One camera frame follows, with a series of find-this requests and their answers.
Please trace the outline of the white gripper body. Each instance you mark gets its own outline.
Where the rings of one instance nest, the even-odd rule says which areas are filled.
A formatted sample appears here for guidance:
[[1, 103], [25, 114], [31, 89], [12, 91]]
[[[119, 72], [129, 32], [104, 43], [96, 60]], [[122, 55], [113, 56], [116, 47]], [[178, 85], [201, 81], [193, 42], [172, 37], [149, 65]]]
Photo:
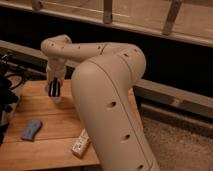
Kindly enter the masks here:
[[54, 60], [50, 59], [47, 62], [46, 67], [47, 73], [47, 84], [57, 78], [60, 85], [63, 85], [65, 74], [66, 74], [66, 61], [64, 59]]

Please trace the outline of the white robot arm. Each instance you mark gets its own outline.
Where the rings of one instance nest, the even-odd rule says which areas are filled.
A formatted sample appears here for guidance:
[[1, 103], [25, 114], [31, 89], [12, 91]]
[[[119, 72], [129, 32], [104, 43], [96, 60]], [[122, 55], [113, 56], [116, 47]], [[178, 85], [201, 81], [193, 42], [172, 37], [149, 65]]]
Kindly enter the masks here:
[[66, 62], [78, 63], [72, 97], [103, 170], [160, 171], [128, 98], [146, 69], [141, 49], [127, 43], [74, 43], [60, 35], [44, 40], [41, 51], [48, 57], [51, 96], [61, 88]]

